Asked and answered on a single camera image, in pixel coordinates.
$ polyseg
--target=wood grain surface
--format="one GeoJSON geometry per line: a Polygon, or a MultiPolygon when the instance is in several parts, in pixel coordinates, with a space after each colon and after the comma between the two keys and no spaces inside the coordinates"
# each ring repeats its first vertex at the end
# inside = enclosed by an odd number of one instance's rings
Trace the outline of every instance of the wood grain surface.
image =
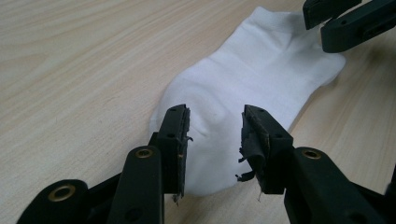
{"type": "MultiPolygon", "coordinates": [[[[148,142],[149,116],[178,73],[216,50],[255,7],[292,0],[1,1],[0,223],[47,185],[92,187],[148,142]]],[[[343,53],[346,66],[295,120],[295,146],[329,154],[383,193],[396,162],[396,29],[343,53]]],[[[165,205],[166,223],[288,223],[255,181],[165,205]]]]}

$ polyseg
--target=white sock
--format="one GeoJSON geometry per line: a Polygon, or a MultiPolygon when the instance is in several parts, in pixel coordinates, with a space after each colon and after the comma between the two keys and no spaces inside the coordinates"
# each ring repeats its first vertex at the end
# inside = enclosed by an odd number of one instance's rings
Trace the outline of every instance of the white sock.
{"type": "Polygon", "coordinates": [[[149,134],[158,132],[166,110],[191,110],[185,192],[206,195],[233,186],[250,171],[242,158],[244,105],[267,110],[286,130],[319,86],[345,64],[324,53],[317,29],[306,31],[301,13],[257,7],[212,55],[179,74],[155,109],[149,134]]]}

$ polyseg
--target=brass insert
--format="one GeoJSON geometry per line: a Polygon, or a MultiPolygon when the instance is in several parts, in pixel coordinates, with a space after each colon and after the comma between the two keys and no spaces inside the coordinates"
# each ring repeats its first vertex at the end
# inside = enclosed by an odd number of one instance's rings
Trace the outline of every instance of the brass insert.
{"type": "Polygon", "coordinates": [[[49,200],[55,203],[61,202],[73,196],[75,192],[76,187],[71,184],[66,184],[53,190],[49,194],[49,200]]]}

